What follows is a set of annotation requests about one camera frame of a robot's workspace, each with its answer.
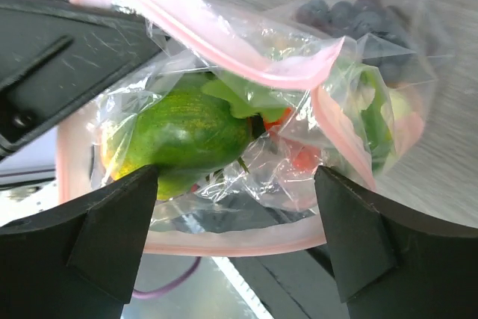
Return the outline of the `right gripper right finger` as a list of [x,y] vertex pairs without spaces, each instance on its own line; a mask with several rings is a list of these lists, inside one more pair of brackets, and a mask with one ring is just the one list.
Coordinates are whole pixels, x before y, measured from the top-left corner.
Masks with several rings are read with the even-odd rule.
[[352,318],[477,316],[477,230],[369,191],[327,167],[314,177],[341,301]]

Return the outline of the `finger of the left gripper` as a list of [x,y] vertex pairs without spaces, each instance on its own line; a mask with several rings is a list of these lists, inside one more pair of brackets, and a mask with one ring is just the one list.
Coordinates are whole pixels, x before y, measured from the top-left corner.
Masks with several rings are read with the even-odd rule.
[[255,207],[265,229],[236,233],[232,264],[273,318],[348,318],[320,217]]
[[160,51],[133,13],[69,0],[1,0],[1,157]]

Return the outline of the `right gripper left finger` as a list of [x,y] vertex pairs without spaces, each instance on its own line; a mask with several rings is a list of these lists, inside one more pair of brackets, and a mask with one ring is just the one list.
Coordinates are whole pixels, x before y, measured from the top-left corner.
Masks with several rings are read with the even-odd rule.
[[1,228],[3,318],[119,318],[131,300],[158,168]]

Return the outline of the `clear zip top bag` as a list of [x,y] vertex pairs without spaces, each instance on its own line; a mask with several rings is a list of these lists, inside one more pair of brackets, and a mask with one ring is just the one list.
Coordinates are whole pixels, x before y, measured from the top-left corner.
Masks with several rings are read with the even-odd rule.
[[60,203],[149,164],[148,253],[254,256],[324,244],[314,175],[374,188],[420,139],[453,46],[427,0],[70,0],[141,15],[157,52],[58,128]]

